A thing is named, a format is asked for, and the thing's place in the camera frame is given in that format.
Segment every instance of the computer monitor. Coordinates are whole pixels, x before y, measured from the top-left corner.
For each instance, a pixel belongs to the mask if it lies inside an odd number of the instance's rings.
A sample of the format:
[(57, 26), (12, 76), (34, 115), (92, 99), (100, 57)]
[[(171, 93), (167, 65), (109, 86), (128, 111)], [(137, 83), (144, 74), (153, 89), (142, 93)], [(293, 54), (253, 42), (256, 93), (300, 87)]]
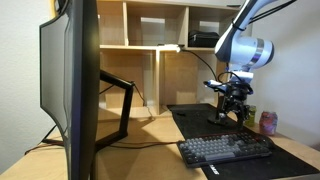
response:
[(100, 54), (95, 0), (59, 0), (40, 26), (40, 106), (61, 133), (68, 179), (88, 179), (95, 153)]

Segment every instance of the keyboard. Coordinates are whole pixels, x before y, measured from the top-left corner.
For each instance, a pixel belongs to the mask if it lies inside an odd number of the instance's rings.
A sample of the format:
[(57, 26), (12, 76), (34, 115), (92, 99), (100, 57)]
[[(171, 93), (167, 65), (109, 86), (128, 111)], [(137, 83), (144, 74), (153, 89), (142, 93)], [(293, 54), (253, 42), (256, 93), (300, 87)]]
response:
[(269, 148), (247, 132), (189, 138), (177, 143), (189, 168), (270, 156)]

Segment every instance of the black desk mat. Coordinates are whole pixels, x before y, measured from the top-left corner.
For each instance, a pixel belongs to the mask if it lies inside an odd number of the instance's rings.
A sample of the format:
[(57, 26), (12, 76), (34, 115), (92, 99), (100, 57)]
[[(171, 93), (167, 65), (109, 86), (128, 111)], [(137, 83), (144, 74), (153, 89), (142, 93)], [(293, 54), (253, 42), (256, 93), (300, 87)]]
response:
[[(168, 108), (172, 111), (173, 119), (184, 138), (236, 130), (236, 122), (232, 119), (227, 120), (228, 126), (225, 127), (208, 123), (207, 118), (216, 112), (216, 109), (210, 104), (168, 105)], [(202, 170), (208, 179), (230, 180), (276, 179), (320, 172), (279, 146), (275, 146), (271, 151), (272, 155), (266, 158), (216, 164), (214, 167), (218, 175), (209, 166), (202, 167)]]

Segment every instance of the desk surface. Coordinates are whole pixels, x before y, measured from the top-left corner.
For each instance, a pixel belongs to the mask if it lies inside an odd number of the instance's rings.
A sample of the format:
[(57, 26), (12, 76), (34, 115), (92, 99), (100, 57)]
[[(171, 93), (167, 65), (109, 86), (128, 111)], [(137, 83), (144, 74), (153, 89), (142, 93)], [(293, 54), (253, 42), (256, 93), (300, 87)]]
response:
[[(114, 121), (100, 121), (97, 137), (102, 137)], [(183, 140), (172, 117), (129, 122), (129, 136), (122, 142), (172, 142)], [(272, 140), (281, 148), (320, 170), (320, 152), (276, 134)], [(185, 167), (175, 144), (145, 149), (107, 147), (96, 155), (97, 179), (206, 179), (200, 168)], [(57, 146), (31, 151), (4, 172), (0, 179), (67, 179), (64, 149)]]

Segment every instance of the white wall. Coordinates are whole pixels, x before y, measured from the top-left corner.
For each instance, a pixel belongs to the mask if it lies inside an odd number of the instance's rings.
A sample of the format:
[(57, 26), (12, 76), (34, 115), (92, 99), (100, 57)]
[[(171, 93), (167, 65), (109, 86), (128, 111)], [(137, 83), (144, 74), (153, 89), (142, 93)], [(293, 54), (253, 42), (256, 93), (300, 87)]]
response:
[[(273, 7), (279, 1), (270, 4)], [(320, 1), (297, 1), (253, 25), (252, 36), (274, 42), (275, 56), (255, 71), (249, 103), (278, 114), (277, 131), (320, 150)]]
[(0, 173), (54, 125), (39, 98), (39, 25), (49, 12), (44, 0), (0, 1)]

